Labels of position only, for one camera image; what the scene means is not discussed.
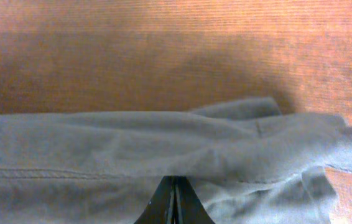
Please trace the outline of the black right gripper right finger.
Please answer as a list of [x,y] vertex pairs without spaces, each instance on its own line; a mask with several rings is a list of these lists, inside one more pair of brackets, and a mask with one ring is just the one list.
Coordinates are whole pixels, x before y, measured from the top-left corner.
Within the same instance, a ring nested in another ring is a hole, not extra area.
[[176,224],[215,224],[186,177],[175,178],[174,221]]

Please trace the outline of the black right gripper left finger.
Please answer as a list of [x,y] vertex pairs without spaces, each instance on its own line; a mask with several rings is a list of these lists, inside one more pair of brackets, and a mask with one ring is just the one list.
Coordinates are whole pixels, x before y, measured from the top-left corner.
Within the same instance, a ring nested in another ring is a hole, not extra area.
[[165,176],[134,224],[173,224],[175,222],[174,206],[175,178]]

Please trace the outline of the grey shorts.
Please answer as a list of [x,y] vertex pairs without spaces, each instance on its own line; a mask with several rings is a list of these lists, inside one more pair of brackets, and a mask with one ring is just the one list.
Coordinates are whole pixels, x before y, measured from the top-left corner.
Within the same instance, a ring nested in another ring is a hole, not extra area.
[[272,98],[176,111],[0,115],[0,223],[134,223],[165,176],[215,223],[328,223],[352,126]]

